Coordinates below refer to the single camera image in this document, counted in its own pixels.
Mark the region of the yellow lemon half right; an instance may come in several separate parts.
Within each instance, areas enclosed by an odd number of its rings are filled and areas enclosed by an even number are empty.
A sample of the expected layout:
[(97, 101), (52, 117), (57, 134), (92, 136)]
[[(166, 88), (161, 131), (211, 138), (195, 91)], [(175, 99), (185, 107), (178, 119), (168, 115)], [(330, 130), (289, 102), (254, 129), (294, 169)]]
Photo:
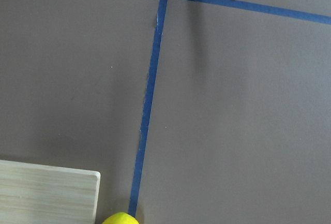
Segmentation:
[(102, 224), (139, 224), (139, 222), (129, 214), (119, 212), (105, 219)]

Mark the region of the wooden cutting board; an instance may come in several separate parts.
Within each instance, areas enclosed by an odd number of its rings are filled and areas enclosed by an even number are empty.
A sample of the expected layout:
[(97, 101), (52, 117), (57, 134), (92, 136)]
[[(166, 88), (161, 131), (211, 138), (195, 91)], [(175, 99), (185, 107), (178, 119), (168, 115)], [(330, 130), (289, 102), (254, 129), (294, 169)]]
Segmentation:
[(1, 160), (1, 223), (95, 223), (101, 174)]

